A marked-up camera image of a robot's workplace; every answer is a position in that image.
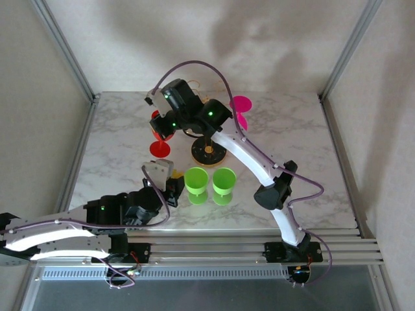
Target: ventilation grille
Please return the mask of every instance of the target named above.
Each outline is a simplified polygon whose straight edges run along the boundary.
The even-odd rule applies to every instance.
[[[43,280],[98,280],[106,275],[100,268],[45,268]]]
[[[104,278],[103,268],[45,268],[42,279],[48,280],[98,280]],[[235,280],[235,279],[282,279],[286,267],[144,267],[137,280]]]

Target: black bracket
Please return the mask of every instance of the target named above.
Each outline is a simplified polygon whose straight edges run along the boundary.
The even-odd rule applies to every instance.
[[[136,264],[135,258],[131,255],[131,252],[134,252],[134,255],[137,257],[140,264],[148,264],[151,252],[151,244],[149,243],[128,243],[128,248],[126,253],[111,253],[105,260],[110,264]],[[101,263],[98,259],[92,258],[91,262],[93,264]]]
[[[298,251],[295,247],[290,246],[284,242],[268,242],[264,244],[265,251],[263,256],[267,262],[273,263],[309,263],[322,262],[322,250],[320,243],[310,242],[305,250]]]

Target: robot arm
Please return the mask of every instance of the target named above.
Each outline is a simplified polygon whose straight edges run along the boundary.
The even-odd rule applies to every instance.
[[[166,203],[177,207],[184,188],[184,178],[172,176],[173,163],[160,159],[144,163],[144,166]],[[3,237],[0,241],[0,257],[38,260],[46,257],[87,256],[103,259],[114,253],[128,254],[125,229],[152,226],[148,223],[163,206],[148,182],[145,178],[144,187],[139,191],[103,196],[68,212],[35,220],[20,219],[9,213],[0,214]]]
[[[162,138],[176,130],[192,129],[194,133],[209,137],[225,147],[246,165],[261,184],[254,198],[260,206],[270,210],[281,230],[283,241],[297,248],[308,243],[309,236],[297,228],[285,204],[291,194],[292,176],[287,173],[279,175],[275,166],[265,161],[258,150],[240,137],[232,113],[227,107],[215,99],[203,104],[187,82],[181,79],[157,90],[146,101],[159,110],[160,115],[153,118],[150,125]],[[297,165],[294,162],[289,161],[285,166],[286,169],[296,172]]]

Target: red goblet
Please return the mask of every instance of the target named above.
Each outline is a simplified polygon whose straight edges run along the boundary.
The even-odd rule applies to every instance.
[[[154,117],[157,117],[158,114],[159,114],[158,110],[153,112],[151,115],[151,119],[153,119]],[[150,145],[150,153],[154,157],[167,157],[170,154],[171,149],[170,149],[170,146],[166,143],[166,141],[168,141],[171,137],[173,137],[173,134],[170,136],[167,136],[166,139],[162,139],[160,135],[158,135],[158,133],[155,132],[152,128],[151,128],[151,132],[153,133],[153,136],[157,139],[157,141],[153,142]]]

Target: marble table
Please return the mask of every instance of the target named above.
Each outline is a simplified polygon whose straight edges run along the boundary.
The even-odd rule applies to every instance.
[[[298,164],[297,173],[320,182],[326,189],[315,200],[294,206],[297,221],[308,228],[356,228],[355,217],[335,155],[318,97],[314,93],[244,92],[254,106],[245,113],[248,136],[282,165],[287,160]],[[107,194],[130,192],[142,187],[141,165],[154,159],[149,152],[155,141],[148,121],[154,108],[144,101],[142,92],[107,92],[101,95],[91,127],[86,151],[71,200],[71,208]],[[225,93],[215,98],[228,105]],[[176,132],[168,142],[167,159],[175,168],[186,171],[195,166],[190,154],[193,139]],[[259,186],[254,175],[230,153],[221,166],[237,174],[233,200],[218,206],[212,200],[209,183],[208,201],[191,205],[184,190],[177,208],[171,208],[171,219],[158,229],[275,229],[270,212],[256,204],[253,195]],[[214,168],[207,169],[211,176]],[[300,180],[292,182],[292,197],[316,192]],[[165,216],[162,210],[154,222]]]

